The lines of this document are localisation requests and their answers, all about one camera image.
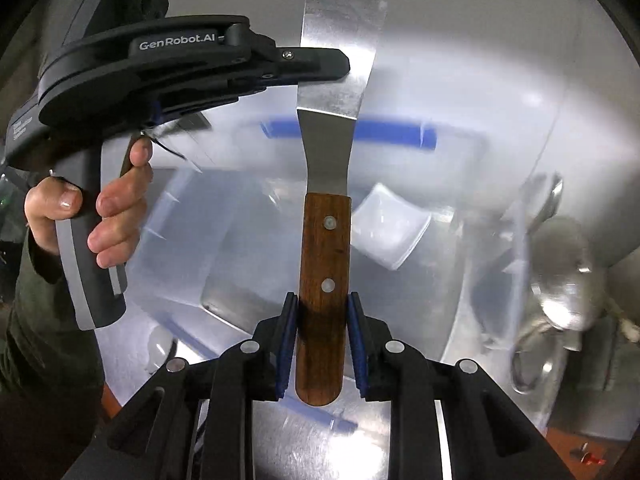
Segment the dark green sleeve forearm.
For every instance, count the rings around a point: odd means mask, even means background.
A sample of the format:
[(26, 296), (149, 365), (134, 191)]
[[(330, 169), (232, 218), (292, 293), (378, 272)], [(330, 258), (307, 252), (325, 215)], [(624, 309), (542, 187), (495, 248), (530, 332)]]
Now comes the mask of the dark green sleeve forearm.
[(27, 234), (1, 315), (1, 477), (62, 478), (92, 440), (103, 386), (96, 336), (77, 327), (58, 260)]

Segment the person's left hand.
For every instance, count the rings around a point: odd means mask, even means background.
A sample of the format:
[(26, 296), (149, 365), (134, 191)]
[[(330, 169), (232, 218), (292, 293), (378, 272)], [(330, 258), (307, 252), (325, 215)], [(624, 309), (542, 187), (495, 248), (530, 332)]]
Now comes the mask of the person's left hand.
[[(100, 222), (88, 235), (86, 246), (102, 269), (126, 263), (138, 246), (146, 213), (145, 193), (153, 179), (152, 154), (149, 139), (134, 142), (129, 152), (130, 169), (110, 182), (96, 199), (94, 210)], [(55, 223), (75, 217), (81, 206), (81, 190), (55, 177), (41, 180), (27, 193), (24, 213), (41, 255), (58, 260)]]

